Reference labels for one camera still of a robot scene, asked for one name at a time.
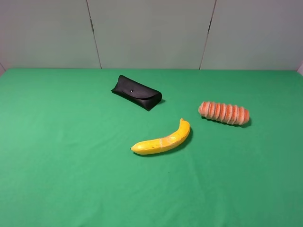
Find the black glasses case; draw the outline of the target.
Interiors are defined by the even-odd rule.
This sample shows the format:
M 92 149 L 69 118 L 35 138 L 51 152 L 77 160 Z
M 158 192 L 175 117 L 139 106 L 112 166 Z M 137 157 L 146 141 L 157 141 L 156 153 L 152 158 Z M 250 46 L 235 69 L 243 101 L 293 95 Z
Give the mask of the black glasses case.
M 160 91 L 140 84 L 123 75 L 119 76 L 118 82 L 111 92 L 141 106 L 147 111 L 150 111 L 162 100 L 162 93 Z

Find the green table cloth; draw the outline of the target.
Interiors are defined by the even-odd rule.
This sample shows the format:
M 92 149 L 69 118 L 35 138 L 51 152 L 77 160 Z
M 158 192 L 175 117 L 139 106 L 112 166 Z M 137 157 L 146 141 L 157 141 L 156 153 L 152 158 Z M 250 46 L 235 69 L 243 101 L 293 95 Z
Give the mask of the green table cloth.
M 120 75 L 162 93 L 150 111 Z M 244 125 L 202 117 L 243 106 Z M 190 123 L 176 148 L 131 147 Z M 0 78 L 3 227 L 300 227 L 303 78 L 295 71 L 9 69 Z

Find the orange ridged bread roll toy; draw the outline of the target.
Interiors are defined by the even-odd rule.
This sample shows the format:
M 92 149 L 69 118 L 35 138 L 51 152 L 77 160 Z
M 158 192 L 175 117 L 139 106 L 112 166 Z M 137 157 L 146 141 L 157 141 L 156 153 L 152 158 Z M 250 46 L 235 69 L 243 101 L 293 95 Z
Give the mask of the orange ridged bread roll toy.
M 249 110 L 243 106 L 231 104 L 203 102 L 198 112 L 206 119 L 230 125 L 244 125 L 250 120 Z

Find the yellow toy banana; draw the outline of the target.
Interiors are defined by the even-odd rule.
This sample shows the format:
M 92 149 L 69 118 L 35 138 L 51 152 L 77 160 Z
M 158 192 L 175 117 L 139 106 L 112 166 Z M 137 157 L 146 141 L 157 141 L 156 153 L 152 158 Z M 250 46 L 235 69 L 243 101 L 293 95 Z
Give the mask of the yellow toy banana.
M 178 130 L 171 135 L 138 142 L 131 147 L 131 151 L 138 155 L 153 155 L 172 150 L 187 139 L 190 131 L 190 123 L 180 119 Z

